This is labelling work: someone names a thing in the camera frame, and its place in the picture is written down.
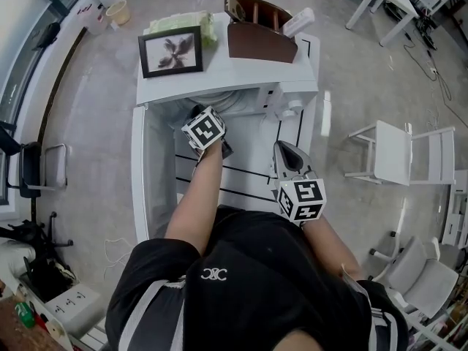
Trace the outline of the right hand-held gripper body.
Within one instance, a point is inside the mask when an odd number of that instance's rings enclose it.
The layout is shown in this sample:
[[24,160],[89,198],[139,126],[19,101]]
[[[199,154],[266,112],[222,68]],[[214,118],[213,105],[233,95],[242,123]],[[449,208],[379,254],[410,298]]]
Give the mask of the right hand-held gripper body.
[[283,140],[273,145],[273,192],[280,214],[293,224],[317,220],[326,205],[324,181],[317,177],[310,156]]

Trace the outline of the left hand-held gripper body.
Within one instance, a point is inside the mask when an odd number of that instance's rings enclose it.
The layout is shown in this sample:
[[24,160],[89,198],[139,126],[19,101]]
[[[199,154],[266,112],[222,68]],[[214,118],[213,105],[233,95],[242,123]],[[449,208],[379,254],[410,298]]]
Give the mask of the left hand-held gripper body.
[[181,131],[189,141],[189,145],[201,159],[205,151],[216,141],[222,144],[222,158],[233,154],[233,150],[225,140],[227,127],[220,115],[211,107],[196,104],[189,112]]

